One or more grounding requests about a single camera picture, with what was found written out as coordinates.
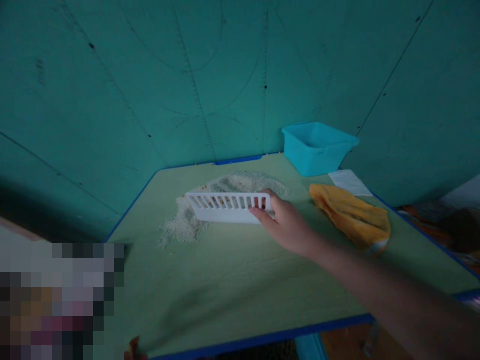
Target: yellow cloth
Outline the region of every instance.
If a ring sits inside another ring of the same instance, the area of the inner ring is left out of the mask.
[[[312,184],[310,195],[335,226],[361,251],[380,254],[392,232],[388,212],[336,186]]]

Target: white paper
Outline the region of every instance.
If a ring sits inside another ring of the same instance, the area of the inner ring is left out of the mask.
[[[352,170],[339,170],[328,175],[337,187],[348,190],[355,196],[373,196]]]

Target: sand pile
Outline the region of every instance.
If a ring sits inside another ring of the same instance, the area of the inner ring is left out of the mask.
[[[263,172],[242,171],[232,172],[216,178],[206,185],[194,188],[188,193],[257,193],[263,189],[272,189],[281,198],[289,194],[289,188]],[[176,200],[178,212],[175,217],[168,219],[158,231],[160,240],[158,246],[165,248],[171,241],[192,243],[197,240],[202,230],[210,223],[199,221],[186,197]]]

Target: hand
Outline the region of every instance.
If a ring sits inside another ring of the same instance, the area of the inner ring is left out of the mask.
[[[260,193],[270,195],[275,220],[258,207],[250,208],[250,212],[282,247],[294,254],[314,258],[322,242],[320,235],[310,227],[291,202],[282,200],[270,189]]]

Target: turquoise storage bin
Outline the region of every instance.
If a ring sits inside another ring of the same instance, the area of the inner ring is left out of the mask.
[[[301,122],[286,126],[285,156],[305,177],[335,172],[358,137],[320,122]]]

